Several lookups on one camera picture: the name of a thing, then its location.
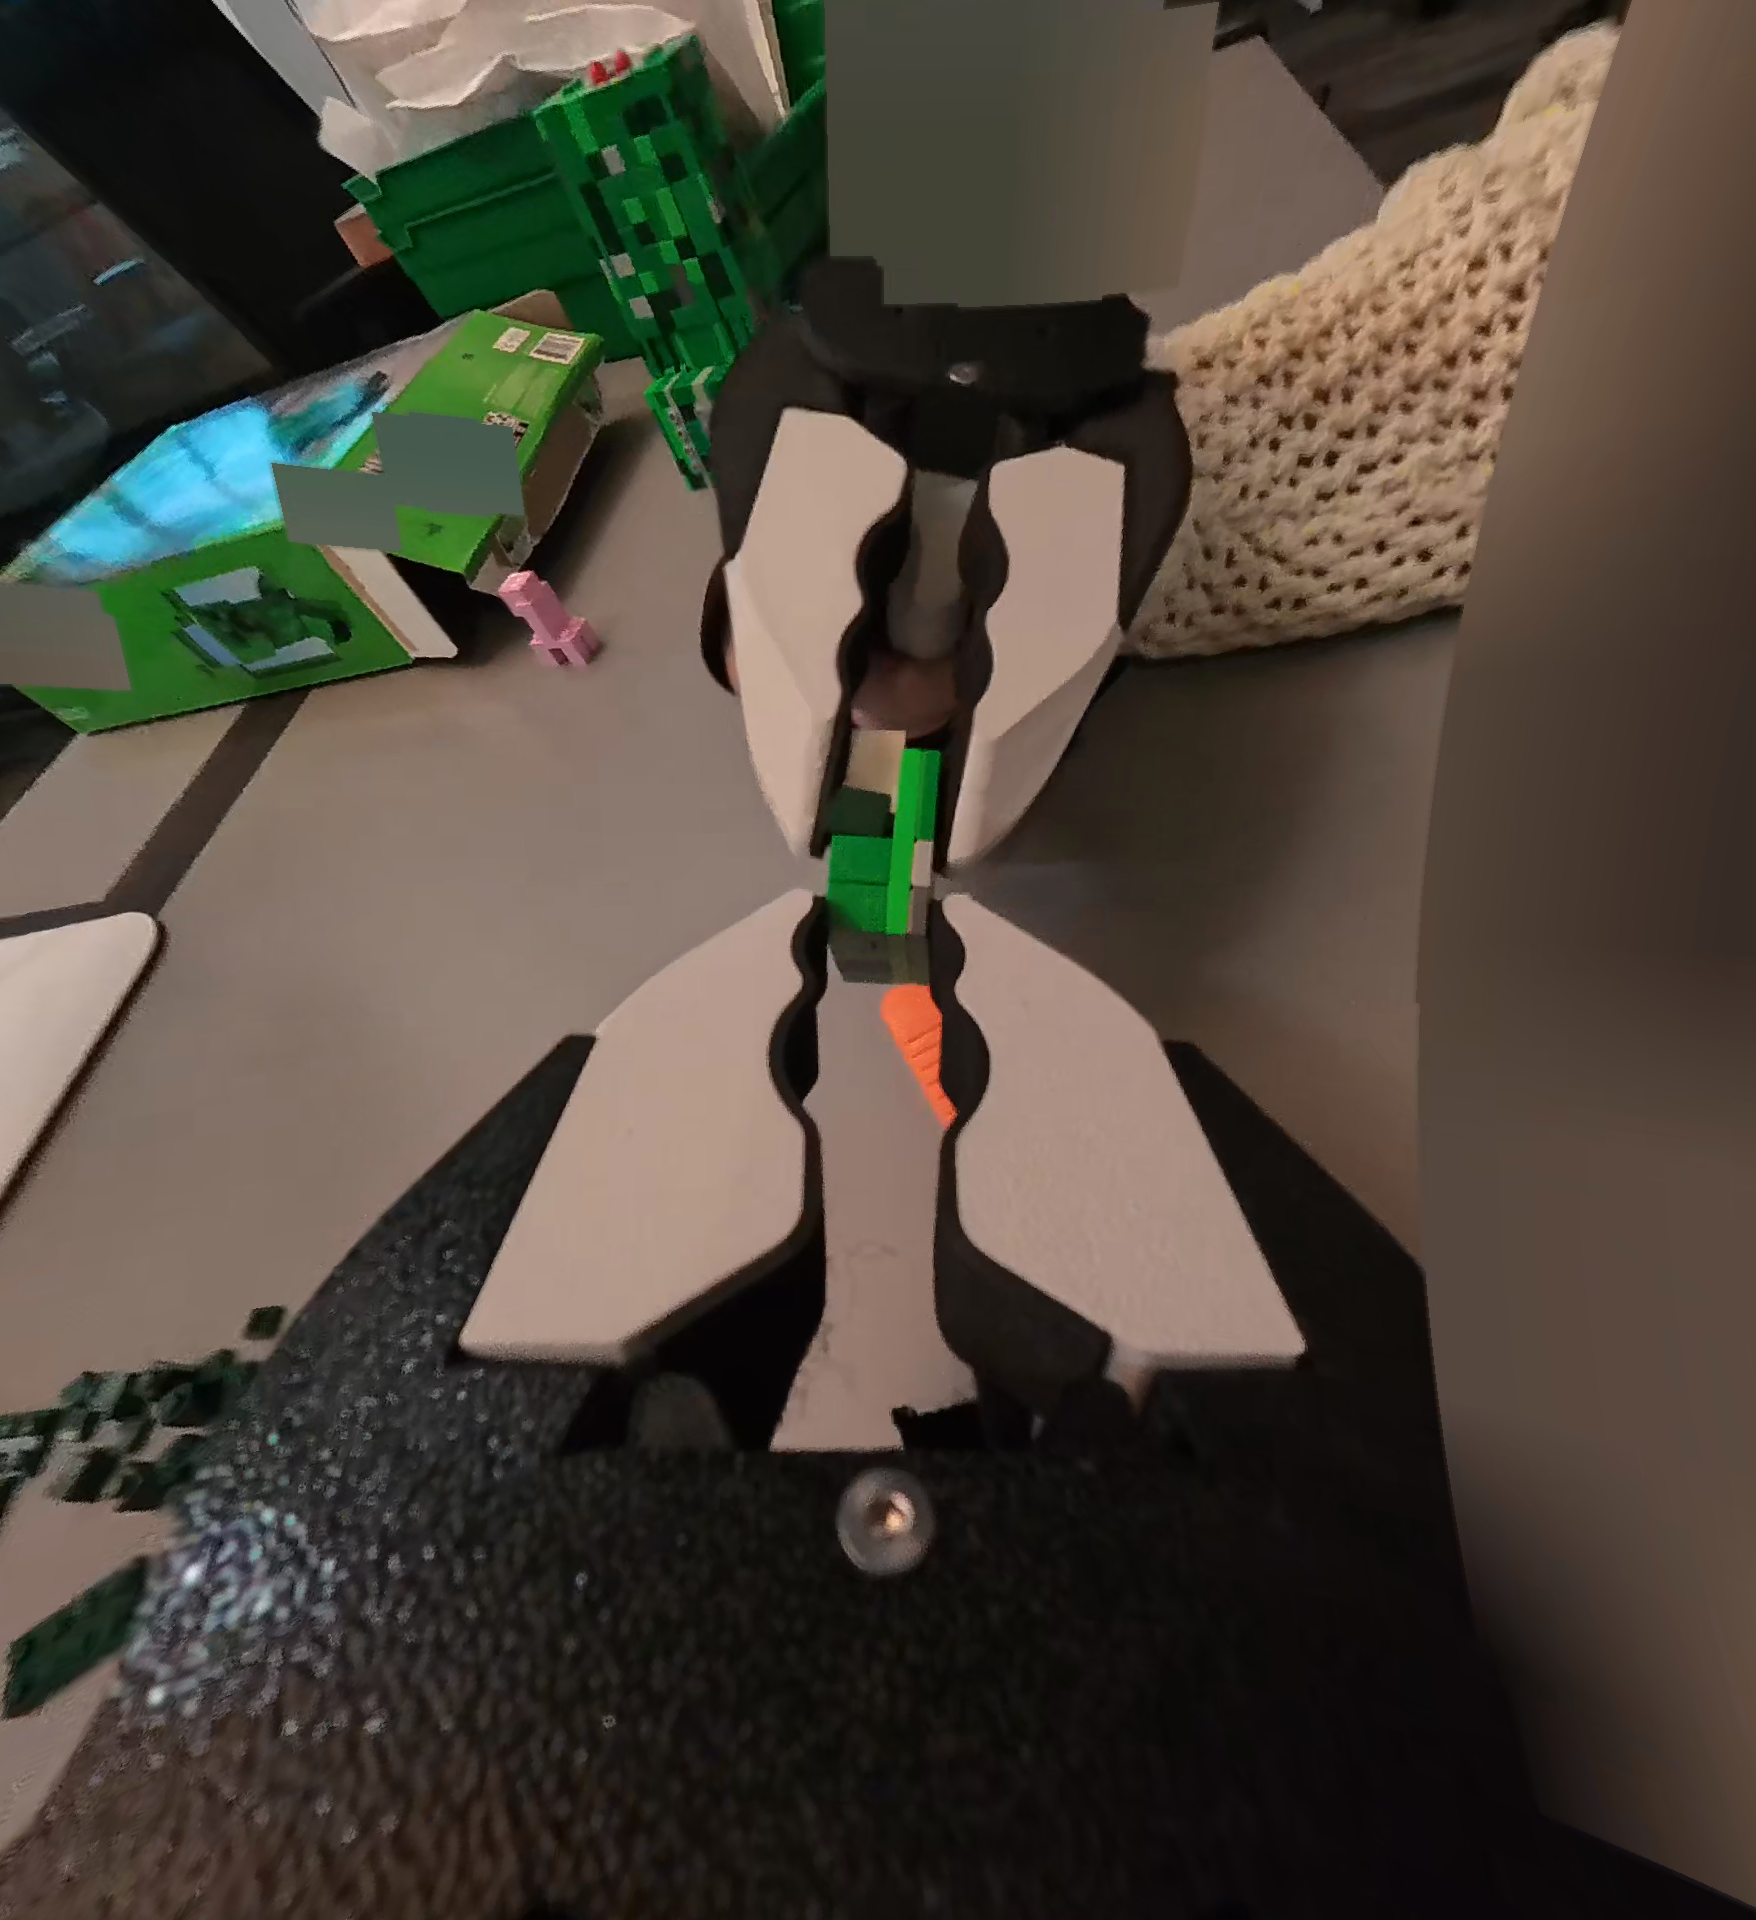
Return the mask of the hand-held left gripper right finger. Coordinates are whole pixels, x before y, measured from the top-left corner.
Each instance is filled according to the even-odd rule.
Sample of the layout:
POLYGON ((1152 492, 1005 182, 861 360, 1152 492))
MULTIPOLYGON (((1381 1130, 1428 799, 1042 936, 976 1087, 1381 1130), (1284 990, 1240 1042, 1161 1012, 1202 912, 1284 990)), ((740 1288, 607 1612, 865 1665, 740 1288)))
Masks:
POLYGON ((971 896, 932 910, 941 1089, 934 1302, 989 1400, 1287 1373, 1307 1336, 1154 1023, 971 896))

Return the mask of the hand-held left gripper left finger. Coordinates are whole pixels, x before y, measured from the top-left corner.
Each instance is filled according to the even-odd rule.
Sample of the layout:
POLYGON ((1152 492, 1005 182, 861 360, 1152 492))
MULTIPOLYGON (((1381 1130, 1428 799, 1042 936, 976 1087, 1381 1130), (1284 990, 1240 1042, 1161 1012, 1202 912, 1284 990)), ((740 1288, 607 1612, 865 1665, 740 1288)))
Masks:
POLYGON ((823 1321, 825 902, 795 887, 597 1027, 462 1358, 696 1380, 767 1450, 823 1321))

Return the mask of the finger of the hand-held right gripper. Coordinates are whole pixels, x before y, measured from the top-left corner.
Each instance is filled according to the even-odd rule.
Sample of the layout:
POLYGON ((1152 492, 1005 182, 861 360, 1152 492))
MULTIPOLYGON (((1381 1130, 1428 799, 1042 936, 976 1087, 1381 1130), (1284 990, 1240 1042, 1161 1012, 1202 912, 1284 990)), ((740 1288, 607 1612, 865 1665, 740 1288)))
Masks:
POLYGON ((961 651, 947 869, 994 851, 1027 816, 1115 660, 1126 492, 1122 464, 1076 447, 990 470, 984 533, 1005 552, 1005 583, 961 651))
POLYGON ((875 547, 909 470, 860 420, 783 414, 739 552, 724 566, 746 747, 791 852, 815 854, 849 693, 844 650, 870 609, 875 547))

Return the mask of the green and white lego assembly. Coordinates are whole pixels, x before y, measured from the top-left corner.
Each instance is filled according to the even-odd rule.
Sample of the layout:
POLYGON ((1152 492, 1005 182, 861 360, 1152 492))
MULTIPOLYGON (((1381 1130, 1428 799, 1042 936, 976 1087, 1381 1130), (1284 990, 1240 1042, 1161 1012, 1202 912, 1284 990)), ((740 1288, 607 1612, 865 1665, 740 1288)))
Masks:
POLYGON ((902 729, 855 729, 825 802, 828 949, 847 981, 928 985, 944 759, 902 729))

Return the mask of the pile of dark green lego pieces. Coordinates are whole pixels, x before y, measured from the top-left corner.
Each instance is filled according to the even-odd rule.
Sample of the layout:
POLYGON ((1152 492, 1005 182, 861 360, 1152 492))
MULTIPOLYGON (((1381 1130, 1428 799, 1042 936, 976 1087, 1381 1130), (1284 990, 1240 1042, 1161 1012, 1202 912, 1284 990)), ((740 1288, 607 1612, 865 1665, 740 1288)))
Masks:
MULTIPOLYGON (((291 1315, 263 1304, 235 1346, 80 1372, 51 1403, 0 1412, 0 1529, 30 1489, 55 1504, 180 1515, 212 1439, 237 1419, 291 1315)), ((0 1719, 34 1716, 114 1661, 151 1578, 153 1556, 135 1555, 16 1633, 4 1651, 0 1719)))

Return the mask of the person's right forearm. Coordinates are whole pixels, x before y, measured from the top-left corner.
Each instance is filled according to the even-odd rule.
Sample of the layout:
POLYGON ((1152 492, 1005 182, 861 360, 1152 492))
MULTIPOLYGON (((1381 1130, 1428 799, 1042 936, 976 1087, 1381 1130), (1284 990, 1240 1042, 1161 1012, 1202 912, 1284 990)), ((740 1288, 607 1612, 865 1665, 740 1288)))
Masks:
POLYGON ((1299 273, 1156 336, 1191 447, 1137 660, 1327 639, 1465 597, 1549 255, 1621 25, 1562 35, 1493 131, 1299 273))

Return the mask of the pink lego pig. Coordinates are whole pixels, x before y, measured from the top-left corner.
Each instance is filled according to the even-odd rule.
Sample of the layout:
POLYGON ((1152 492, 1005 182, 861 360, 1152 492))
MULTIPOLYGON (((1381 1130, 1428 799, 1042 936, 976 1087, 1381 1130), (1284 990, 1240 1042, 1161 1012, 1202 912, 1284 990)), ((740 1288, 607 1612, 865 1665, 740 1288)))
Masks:
POLYGON ((588 665, 599 657, 603 641, 597 629, 537 572, 522 568, 506 574, 499 599, 527 627, 529 646, 541 660, 588 665))

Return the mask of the green lego creeper figure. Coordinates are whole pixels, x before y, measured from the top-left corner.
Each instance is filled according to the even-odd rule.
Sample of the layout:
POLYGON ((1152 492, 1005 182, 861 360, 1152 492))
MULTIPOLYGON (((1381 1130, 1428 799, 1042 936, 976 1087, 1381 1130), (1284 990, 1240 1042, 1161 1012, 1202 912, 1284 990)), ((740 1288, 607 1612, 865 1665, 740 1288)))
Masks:
POLYGON ((530 110, 648 370, 690 490, 714 484, 718 400, 764 313, 764 228, 696 32, 595 60, 530 110))

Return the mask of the green cardboard lego box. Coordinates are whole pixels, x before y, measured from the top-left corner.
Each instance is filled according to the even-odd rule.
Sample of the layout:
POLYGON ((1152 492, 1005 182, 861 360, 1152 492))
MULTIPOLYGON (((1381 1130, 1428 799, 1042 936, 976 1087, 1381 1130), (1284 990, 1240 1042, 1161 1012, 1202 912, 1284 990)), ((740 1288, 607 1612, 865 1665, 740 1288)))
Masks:
POLYGON ((449 583, 499 594, 530 566, 601 432, 603 350, 539 290, 166 427, 0 571, 93 591, 129 685, 61 675, 27 695, 74 731, 111 731, 453 660, 449 583), (522 505, 405 499, 394 552, 291 541, 274 468, 380 475, 381 420, 423 415, 506 430, 522 505))

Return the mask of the person's right hand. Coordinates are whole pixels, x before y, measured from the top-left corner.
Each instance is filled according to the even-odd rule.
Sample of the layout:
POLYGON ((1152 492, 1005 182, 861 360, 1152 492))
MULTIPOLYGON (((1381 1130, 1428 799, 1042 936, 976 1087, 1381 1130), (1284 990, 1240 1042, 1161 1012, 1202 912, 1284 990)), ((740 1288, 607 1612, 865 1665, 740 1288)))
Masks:
POLYGON ((958 705, 960 679, 951 655, 920 660, 892 646, 875 646, 849 712, 860 729, 928 738, 951 724, 958 705))

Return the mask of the crumpled white paper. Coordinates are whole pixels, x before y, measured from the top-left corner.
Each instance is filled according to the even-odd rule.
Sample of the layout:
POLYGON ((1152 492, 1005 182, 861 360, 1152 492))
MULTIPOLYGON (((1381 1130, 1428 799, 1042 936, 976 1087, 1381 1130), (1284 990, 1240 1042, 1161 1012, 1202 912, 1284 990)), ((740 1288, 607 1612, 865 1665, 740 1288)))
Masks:
POLYGON ((793 105, 763 1, 301 1, 297 14, 346 89, 321 110, 319 143, 363 177, 535 109, 595 63, 688 39, 729 131, 773 131, 793 105))

